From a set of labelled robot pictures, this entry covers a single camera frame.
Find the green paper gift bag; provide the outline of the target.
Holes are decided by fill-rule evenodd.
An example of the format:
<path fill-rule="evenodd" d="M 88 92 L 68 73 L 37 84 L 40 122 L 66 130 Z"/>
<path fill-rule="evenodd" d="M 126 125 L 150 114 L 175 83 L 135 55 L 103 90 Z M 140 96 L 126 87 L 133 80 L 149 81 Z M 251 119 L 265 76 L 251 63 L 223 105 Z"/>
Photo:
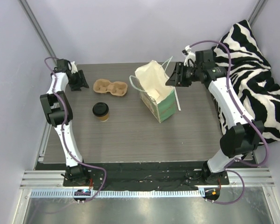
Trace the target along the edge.
<path fill-rule="evenodd" d="M 169 79 L 166 70 L 171 60 L 169 58 L 162 64 L 152 60 L 129 76 L 131 86 L 139 92 L 140 99 L 159 123 L 176 111 L 175 89 L 166 85 Z"/>

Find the black plastic cup lid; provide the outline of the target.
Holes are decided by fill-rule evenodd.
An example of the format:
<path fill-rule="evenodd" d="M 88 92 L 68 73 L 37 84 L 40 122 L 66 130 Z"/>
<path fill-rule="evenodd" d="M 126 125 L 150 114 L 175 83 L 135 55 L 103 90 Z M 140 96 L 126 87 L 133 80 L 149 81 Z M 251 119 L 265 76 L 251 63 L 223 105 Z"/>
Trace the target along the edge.
<path fill-rule="evenodd" d="M 98 102 L 93 106 L 92 112 L 97 117 L 103 117 L 109 112 L 109 107 L 104 102 Z"/>

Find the brown paper coffee cup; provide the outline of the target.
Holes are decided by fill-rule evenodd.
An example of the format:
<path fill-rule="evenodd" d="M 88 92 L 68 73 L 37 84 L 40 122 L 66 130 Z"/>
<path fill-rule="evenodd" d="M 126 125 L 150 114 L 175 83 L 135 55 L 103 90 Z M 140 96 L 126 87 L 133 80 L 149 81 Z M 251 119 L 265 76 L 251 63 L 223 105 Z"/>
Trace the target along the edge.
<path fill-rule="evenodd" d="M 109 118 L 109 107 L 104 102 L 96 103 L 92 108 L 92 112 L 100 121 L 107 121 Z"/>

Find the brown cardboard cup carrier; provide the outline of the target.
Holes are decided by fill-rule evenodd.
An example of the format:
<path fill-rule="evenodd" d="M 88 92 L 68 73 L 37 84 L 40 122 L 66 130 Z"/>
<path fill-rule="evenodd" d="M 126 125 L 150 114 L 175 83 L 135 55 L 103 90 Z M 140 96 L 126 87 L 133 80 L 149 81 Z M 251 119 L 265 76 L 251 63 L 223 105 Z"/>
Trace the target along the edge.
<path fill-rule="evenodd" d="M 93 90 L 96 93 L 110 93 L 113 96 L 122 97 L 127 92 L 128 85 L 125 82 L 116 81 L 111 82 L 107 79 L 98 79 L 93 84 Z"/>

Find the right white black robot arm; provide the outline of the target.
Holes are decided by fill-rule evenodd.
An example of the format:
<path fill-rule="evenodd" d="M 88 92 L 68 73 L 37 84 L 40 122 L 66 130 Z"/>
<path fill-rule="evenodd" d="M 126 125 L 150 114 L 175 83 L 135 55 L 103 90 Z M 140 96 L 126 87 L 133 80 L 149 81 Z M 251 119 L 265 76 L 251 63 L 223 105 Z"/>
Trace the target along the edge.
<path fill-rule="evenodd" d="M 232 88 L 226 69 L 216 65 L 211 50 L 193 53 L 187 46 L 182 52 L 186 56 L 185 61 L 175 64 L 165 85 L 188 87 L 192 82 L 201 82 L 216 100 L 228 126 L 220 139 L 220 150 L 202 167 L 203 182 L 213 184 L 231 161 L 258 147 L 264 125 L 245 110 Z"/>

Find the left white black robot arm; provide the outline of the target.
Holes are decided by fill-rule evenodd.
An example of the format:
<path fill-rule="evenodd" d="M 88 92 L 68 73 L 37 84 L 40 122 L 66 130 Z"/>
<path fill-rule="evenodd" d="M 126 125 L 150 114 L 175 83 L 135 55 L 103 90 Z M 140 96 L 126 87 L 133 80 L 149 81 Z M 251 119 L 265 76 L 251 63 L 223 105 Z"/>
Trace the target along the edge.
<path fill-rule="evenodd" d="M 71 91 L 89 88 L 82 70 L 78 70 L 75 62 L 56 58 L 56 67 L 51 71 L 49 90 L 40 96 L 42 109 L 48 124 L 56 131 L 65 155 L 65 180 L 79 186 L 90 181 L 90 174 L 84 162 L 72 130 L 73 112 L 65 95 L 66 87 Z"/>

